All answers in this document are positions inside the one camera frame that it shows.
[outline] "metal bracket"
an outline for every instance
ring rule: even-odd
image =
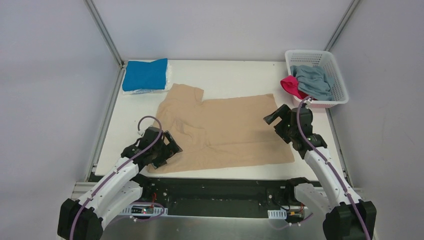
[[[342,34],[343,30],[345,29],[346,25],[361,2],[362,0],[352,0],[352,2],[350,2],[349,7],[334,30],[330,40],[324,48],[324,51],[330,52],[333,49],[334,45],[336,44],[337,40],[339,39],[340,35]]]

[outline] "white wall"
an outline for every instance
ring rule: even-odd
[[[423,13],[422,0],[364,0],[333,50],[350,100],[331,114],[381,240],[424,235]]]
[[[55,239],[117,73],[82,0],[0,1],[0,239]]]
[[[351,0],[95,0],[124,59],[281,61],[324,49]]]

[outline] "white plastic basket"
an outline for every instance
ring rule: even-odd
[[[292,75],[290,66],[320,66],[330,77],[334,78],[334,86],[331,89],[333,101],[318,101],[312,102],[313,108],[331,108],[337,104],[345,104],[349,100],[348,91],[346,90],[345,82],[339,67],[337,66],[336,59],[333,54],[328,51],[318,50],[288,50],[285,52],[285,62],[287,64],[288,75]],[[301,102],[296,96],[293,96],[293,104],[298,106]]]

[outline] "white table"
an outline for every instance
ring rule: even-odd
[[[186,84],[204,90],[203,99],[223,99],[246,97],[273,93],[277,106],[287,104],[293,108],[292,97],[286,93],[280,80],[287,76],[285,62],[271,61],[207,61],[207,60],[170,60],[171,81]],[[133,144],[140,135],[137,123],[145,115],[156,115],[159,104],[165,99],[165,93],[123,95],[120,89],[103,148],[97,163],[96,175],[105,175],[120,157],[122,150]],[[339,155],[325,109],[313,109],[313,130],[320,134],[330,150],[335,167],[342,172]],[[153,120],[146,119],[141,129],[147,128]],[[166,174],[152,174],[145,169],[146,176],[174,178],[209,179],[257,179],[286,180],[306,177],[317,181],[311,168],[292,149],[293,163],[261,166],[231,167],[197,171],[184,171]]]

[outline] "blue towel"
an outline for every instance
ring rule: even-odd
[[[167,84],[167,65],[167,58],[152,62],[129,61],[126,66],[122,90],[128,92],[140,89],[165,89]]]
[[[330,90],[334,86],[334,78],[328,76],[324,68],[300,65],[290,66],[290,70],[299,82],[297,89],[319,101],[333,100]]]

